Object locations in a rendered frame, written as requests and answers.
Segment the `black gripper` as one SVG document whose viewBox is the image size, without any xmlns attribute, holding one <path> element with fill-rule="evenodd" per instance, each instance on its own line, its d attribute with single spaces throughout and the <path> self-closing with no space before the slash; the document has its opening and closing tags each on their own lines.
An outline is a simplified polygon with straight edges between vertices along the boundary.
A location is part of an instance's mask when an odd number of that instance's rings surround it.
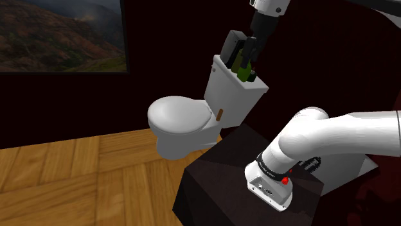
<svg viewBox="0 0 401 226">
<path fill-rule="evenodd" d="M 256 62 L 260 53 L 264 50 L 267 39 L 275 31 L 279 17 L 264 15 L 255 11 L 251 21 L 250 29 L 253 33 L 252 37 L 248 37 L 242 49 L 241 68 L 246 68 L 249 60 Z"/>
</svg>

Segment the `olive green bottle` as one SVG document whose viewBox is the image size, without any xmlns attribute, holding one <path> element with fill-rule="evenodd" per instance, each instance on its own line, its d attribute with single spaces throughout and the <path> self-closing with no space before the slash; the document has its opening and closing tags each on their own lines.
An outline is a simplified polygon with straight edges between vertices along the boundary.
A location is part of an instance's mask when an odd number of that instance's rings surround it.
<svg viewBox="0 0 401 226">
<path fill-rule="evenodd" d="M 232 64 L 232 66 L 231 66 L 231 71 L 233 73 L 237 73 L 238 72 L 238 70 L 239 70 L 239 68 L 241 66 L 241 63 L 242 63 L 242 59 L 243 59 L 243 57 L 242 57 L 242 49 L 240 49 L 238 51 L 237 55 L 236 55 L 236 58 L 235 58 L 235 60 L 234 60 L 234 62 Z"/>
</svg>

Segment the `bright green bottle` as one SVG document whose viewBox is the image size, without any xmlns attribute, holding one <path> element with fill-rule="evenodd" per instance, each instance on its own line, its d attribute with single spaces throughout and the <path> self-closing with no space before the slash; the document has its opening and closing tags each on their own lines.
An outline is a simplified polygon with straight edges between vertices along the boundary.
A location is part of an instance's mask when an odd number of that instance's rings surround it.
<svg viewBox="0 0 401 226">
<path fill-rule="evenodd" d="M 248 79 L 249 76 L 250 76 L 251 69 L 252 69 L 251 61 L 248 61 L 248 63 L 247 63 L 247 65 L 246 65 L 245 68 L 243 68 L 243 67 L 241 67 L 241 66 L 238 68 L 238 71 L 237 71 L 237 78 L 238 78 L 241 82 L 246 82 L 247 79 Z"/>
</svg>

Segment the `white toilet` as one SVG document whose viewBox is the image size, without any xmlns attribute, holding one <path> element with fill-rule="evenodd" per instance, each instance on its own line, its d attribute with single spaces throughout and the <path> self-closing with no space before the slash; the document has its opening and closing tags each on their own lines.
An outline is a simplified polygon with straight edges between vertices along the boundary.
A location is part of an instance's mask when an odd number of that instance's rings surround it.
<svg viewBox="0 0 401 226">
<path fill-rule="evenodd" d="M 149 106 L 148 124 L 157 137 L 157 153 L 164 159 L 177 160 L 211 148 L 220 131 L 241 125 L 268 90 L 259 78 L 241 82 L 220 56 L 214 55 L 202 100 L 167 96 Z"/>
</svg>

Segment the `dark robot stand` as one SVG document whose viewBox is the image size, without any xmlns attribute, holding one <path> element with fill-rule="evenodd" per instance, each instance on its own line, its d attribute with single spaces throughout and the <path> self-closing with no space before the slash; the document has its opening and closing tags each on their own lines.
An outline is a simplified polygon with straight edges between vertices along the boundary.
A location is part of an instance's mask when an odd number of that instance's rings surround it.
<svg viewBox="0 0 401 226">
<path fill-rule="evenodd" d="M 243 124 L 184 169 L 172 208 L 183 226 L 312 226 L 323 183 L 295 165 L 293 199 L 278 212 L 247 188 L 245 166 L 269 141 Z"/>
</svg>

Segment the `framed landscape wall picture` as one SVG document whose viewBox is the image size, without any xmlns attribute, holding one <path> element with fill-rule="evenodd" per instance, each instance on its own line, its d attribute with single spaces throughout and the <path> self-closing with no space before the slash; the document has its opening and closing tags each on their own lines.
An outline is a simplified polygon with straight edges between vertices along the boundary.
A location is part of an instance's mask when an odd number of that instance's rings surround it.
<svg viewBox="0 0 401 226">
<path fill-rule="evenodd" d="M 127 72 L 120 0 L 0 0 L 0 73 Z"/>
</svg>

